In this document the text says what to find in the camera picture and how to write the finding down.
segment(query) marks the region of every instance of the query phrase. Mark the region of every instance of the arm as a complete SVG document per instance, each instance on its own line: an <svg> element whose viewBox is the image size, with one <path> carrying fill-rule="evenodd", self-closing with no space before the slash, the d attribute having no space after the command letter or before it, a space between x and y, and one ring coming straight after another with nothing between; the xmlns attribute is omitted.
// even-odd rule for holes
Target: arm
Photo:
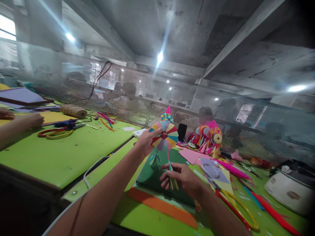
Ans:
<svg viewBox="0 0 315 236"><path fill-rule="evenodd" d="M182 188L196 199L209 218L210 226L216 235L251 235L236 216L224 205L197 175L186 164L171 163L176 171L165 171L160 180L161 187L169 189L169 178L178 179ZM168 164L161 167L168 169Z"/></svg>
<svg viewBox="0 0 315 236"><path fill-rule="evenodd" d="M20 133L42 125L44 118L40 113L17 116L13 121L0 127L0 150L12 142Z"/></svg>
<svg viewBox="0 0 315 236"><path fill-rule="evenodd" d="M152 138L147 129L127 155L52 227L48 235L102 235L124 190L143 159L150 154Z"/></svg>

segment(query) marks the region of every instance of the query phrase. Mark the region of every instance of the perforated metal mesh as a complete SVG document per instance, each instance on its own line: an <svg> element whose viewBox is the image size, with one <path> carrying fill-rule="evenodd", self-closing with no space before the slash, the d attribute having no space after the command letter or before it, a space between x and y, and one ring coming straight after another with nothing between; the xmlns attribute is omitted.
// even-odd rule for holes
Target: perforated metal mesh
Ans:
<svg viewBox="0 0 315 236"><path fill-rule="evenodd" d="M0 41L0 70L64 102L88 97L103 65L101 61L21 42ZM188 126L186 138L212 116L223 131L224 151L238 149L243 155L271 162L294 158L314 166L314 115L300 110L117 65L100 79L85 107L151 127L168 106L175 126Z"/></svg>

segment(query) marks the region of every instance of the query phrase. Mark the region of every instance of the orange foam sheet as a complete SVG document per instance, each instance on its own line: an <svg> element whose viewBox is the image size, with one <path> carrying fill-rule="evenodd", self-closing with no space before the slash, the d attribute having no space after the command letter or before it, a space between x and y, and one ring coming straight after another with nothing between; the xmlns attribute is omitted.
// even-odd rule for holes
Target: orange foam sheet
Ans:
<svg viewBox="0 0 315 236"><path fill-rule="evenodd" d="M197 229L196 217L189 212L183 211L176 206L172 206L154 196L135 189L134 187L129 190L128 196L155 210L171 216L172 218L179 220L190 227Z"/></svg>

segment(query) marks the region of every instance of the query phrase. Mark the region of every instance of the hand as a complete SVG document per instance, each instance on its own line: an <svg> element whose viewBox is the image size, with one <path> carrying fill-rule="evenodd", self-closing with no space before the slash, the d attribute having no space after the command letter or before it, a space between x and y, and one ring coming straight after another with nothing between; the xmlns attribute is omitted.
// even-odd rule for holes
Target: hand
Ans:
<svg viewBox="0 0 315 236"><path fill-rule="evenodd" d="M143 158L145 158L152 152L153 150L153 146L151 145L152 139L161 132L162 128L159 128L152 132L150 132L150 130L147 129L142 133L138 141L135 143L134 148L137 148L143 154L142 156Z"/></svg>
<svg viewBox="0 0 315 236"><path fill-rule="evenodd" d="M16 116L13 122L19 122L21 125L25 125L29 129L41 126L44 122L44 117L42 117L40 113L19 115Z"/></svg>
<svg viewBox="0 0 315 236"><path fill-rule="evenodd" d="M13 120L14 113L6 108L0 108L0 119Z"/></svg>
<svg viewBox="0 0 315 236"><path fill-rule="evenodd" d="M176 171L168 170L168 163L161 166L161 169L167 169L160 177L160 181L162 181L161 187L169 190L170 178L177 179L191 198L198 199L202 195L204 188L207 187L206 184L186 164L171 162L171 165Z"/></svg>

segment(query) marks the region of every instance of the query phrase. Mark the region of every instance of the fluorescent light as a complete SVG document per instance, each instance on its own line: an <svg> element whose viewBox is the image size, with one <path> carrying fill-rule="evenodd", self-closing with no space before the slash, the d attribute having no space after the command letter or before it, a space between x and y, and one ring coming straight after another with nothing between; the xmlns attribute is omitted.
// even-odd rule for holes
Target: fluorescent light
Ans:
<svg viewBox="0 0 315 236"><path fill-rule="evenodd" d="M68 40L70 40L71 42L74 42L75 41L75 38L69 34L69 33L66 33L66 37L68 38Z"/></svg>
<svg viewBox="0 0 315 236"><path fill-rule="evenodd" d="M303 89L306 89L305 85L297 85L297 86L292 86L291 88L289 88L289 92L298 92L301 91Z"/></svg>
<svg viewBox="0 0 315 236"><path fill-rule="evenodd" d="M163 60L163 53L160 52L160 53L158 54L158 56L157 56L157 61L158 61L158 63L160 63L162 60Z"/></svg>

